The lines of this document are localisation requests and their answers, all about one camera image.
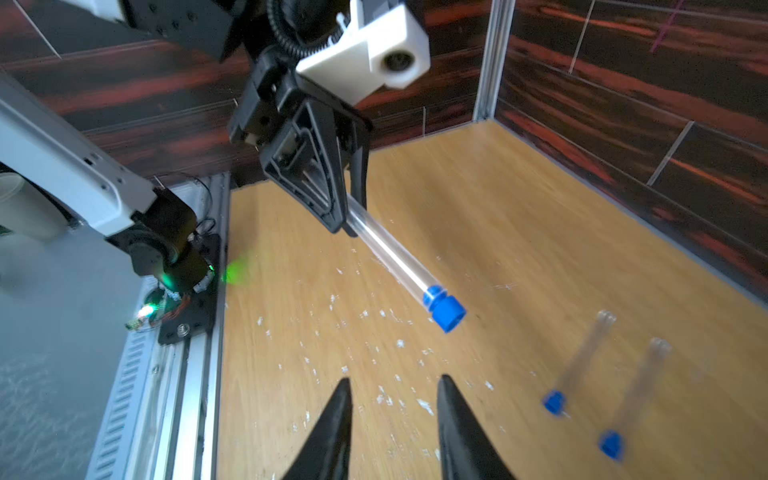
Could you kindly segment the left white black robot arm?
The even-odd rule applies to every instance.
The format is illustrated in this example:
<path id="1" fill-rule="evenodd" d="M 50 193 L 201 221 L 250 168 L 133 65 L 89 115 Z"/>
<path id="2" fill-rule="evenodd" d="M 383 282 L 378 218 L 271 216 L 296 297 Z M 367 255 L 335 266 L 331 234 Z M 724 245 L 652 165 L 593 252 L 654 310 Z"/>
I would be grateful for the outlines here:
<path id="1" fill-rule="evenodd" d="M 215 269 L 162 176 L 275 182 L 329 231 L 367 202 L 372 126 L 300 69 L 354 31 L 349 1 L 5 1 L 1 168 L 185 295 Z"/>

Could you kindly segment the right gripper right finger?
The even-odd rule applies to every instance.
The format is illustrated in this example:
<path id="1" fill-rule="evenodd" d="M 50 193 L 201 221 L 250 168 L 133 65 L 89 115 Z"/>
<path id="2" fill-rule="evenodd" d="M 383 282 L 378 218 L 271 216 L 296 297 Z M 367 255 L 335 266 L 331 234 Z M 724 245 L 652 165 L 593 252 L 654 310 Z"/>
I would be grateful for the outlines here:
<path id="1" fill-rule="evenodd" d="M 443 479 L 515 479 L 447 374 L 438 383 L 437 410 Z"/>

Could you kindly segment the clear glass test tube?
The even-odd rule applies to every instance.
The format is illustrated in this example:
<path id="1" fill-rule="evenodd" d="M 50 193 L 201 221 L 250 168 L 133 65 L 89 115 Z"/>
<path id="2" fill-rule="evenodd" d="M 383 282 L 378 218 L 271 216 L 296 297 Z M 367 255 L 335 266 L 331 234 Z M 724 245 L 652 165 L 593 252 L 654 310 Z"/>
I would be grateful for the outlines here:
<path id="1" fill-rule="evenodd" d="M 670 351 L 671 346 L 666 340 L 654 337 L 650 341 L 648 350 L 613 418 L 612 429 L 621 437 L 626 438 L 637 424 Z"/>

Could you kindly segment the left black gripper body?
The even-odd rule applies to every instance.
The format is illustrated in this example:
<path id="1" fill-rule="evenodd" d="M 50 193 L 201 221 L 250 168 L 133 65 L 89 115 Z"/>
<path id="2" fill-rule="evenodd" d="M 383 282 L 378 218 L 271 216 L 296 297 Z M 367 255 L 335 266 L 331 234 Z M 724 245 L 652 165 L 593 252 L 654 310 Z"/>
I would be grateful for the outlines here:
<path id="1" fill-rule="evenodd" d="M 271 45 L 254 59 L 251 74 L 227 125 L 234 145 L 261 149 L 273 141 L 283 124 L 298 114 L 306 100 L 331 108 L 336 97 L 317 82 L 299 74 L 297 61 Z"/>

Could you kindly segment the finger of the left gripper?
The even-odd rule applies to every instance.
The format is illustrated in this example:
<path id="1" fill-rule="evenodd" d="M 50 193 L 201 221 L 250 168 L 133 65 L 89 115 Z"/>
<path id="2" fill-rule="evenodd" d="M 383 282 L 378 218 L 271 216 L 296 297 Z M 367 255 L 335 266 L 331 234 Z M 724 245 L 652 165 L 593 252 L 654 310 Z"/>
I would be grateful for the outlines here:
<path id="1" fill-rule="evenodd" d="M 342 171 L 345 168 L 349 169 L 351 195 L 359 205 L 366 208 L 373 124 L 360 111 L 343 101 L 336 101 L 335 107 L 340 167 Z"/>
<path id="2" fill-rule="evenodd" d="M 337 121 L 346 118 L 339 101 L 306 98 L 281 115 L 259 113 L 259 161 L 265 176 L 308 210 L 331 233 L 346 219 Z"/>

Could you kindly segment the blue stopper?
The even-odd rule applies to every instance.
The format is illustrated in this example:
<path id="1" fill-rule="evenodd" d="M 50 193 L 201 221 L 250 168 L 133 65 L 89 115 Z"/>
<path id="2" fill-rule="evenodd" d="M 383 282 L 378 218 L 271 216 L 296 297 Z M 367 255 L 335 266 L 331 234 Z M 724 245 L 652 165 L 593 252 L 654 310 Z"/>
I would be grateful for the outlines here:
<path id="1" fill-rule="evenodd" d="M 431 319 L 445 332 L 452 332 L 467 314 L 466 308 L 440 285 L 430 286 L 422 303 Z"/>
<path id="2" fill-rule="evenodd" d="M 545 395 L 542 403 L 551 414 L 560 416 L 565 410 L 567 395 L 561 390 L 553 389 Z"/>
<path id="3" fill-rule="evenodd" d="M 599 438 L 599 449 L 607 457 L 614 461 L 621 461 L 624 456 L 625 440 L 624 436 L 613 429 L 605 430 Z"/>

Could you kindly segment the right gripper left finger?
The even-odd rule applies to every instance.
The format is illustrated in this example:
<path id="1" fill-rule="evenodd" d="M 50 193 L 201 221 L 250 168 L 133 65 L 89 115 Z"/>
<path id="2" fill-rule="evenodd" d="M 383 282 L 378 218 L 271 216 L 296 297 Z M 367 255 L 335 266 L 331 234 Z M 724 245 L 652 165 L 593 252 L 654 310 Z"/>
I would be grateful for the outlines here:
<path id="1" fill-rule="evenodd" d="M 344 377 L 283 479 L 348 479 L 352 420 L 351 382 Z"/>

